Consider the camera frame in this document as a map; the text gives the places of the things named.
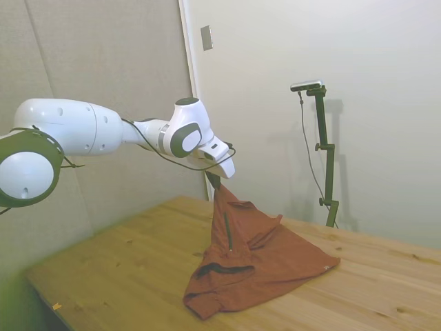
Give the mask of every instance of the garment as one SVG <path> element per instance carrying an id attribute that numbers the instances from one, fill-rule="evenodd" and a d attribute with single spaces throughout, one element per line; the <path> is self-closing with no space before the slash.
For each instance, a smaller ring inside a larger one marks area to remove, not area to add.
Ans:
<path id="1" fill-rule="evenodd" d="M 238 311 L 292 291 L 339 264 L 249 201 L 220 185 L 211 245 L 189 280 L 184 304 L 201 319 Z"/>

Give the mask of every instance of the white wall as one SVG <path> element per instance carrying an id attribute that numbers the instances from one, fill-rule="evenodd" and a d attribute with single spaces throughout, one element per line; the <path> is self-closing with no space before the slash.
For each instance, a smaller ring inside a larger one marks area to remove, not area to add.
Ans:
<path id="1" fill-rule="evenodd" d="M 28 3 L 55 97 L 168 120 L 192 94 L 177 0 Z M 77 161 L 87 165 L 76 173 L 95 230 L 176 195 L 205 197 L 201 173 L 138 146 Z"/>
<path id="2" fill-rule="evenodd" d="M 439 1 L 184 2 L 200 97 L 238 151 L 225 183 L 239 199 L 325 224 L 289 91 L 321 78 L 340 227 L 441 248 Z M 214 49 L 203 52 L 208 24 Z M 313 99 L 305 109 L 314 148 Z M 325 153 L 312 155 L 324 186 Z"/>

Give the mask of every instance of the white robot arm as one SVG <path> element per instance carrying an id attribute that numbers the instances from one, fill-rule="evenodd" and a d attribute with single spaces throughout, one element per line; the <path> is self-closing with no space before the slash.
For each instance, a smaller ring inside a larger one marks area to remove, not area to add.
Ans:
<path id="1" fill-rule="evenodd" d="M 13 131 L 0 137 L 0 206 L 40 202 L 55 188 L 66 156 L 109 154 L 122 143 L 187 158 L 223 178 L 235 171 L 231 146 L 214 135 L 196 98 L 177 101 L 170 121 L 128 121 L 92 103 L 30 99 L 19 106 Z"/>

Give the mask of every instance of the wood grain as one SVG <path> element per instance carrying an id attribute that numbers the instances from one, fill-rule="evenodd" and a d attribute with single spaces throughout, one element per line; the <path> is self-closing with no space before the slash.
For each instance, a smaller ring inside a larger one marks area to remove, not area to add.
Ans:
<path id="1" fill-rule="evenodd" d="M 441 251 L 291 219 L 283 223 L 341 265 L 285 296 L 202 322 L 182 296 L 211 220 L 211 203 L 179 197 L 49 258 L 28 278 L 78 331 L 441 330 Z"/>

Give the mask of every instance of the tabletop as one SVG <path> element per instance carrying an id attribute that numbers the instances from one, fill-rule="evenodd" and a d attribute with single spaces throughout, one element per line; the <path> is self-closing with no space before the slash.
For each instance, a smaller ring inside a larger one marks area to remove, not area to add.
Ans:
<path id="1" fill-rule="evenodd" d="M 283 218 L 327 254 L 331 272 L 206 321 L 182 302 L 210 241 L 213 205 L 178 197 L 28 270 L 72 330 L 441 330 L 441 251 Z"/>

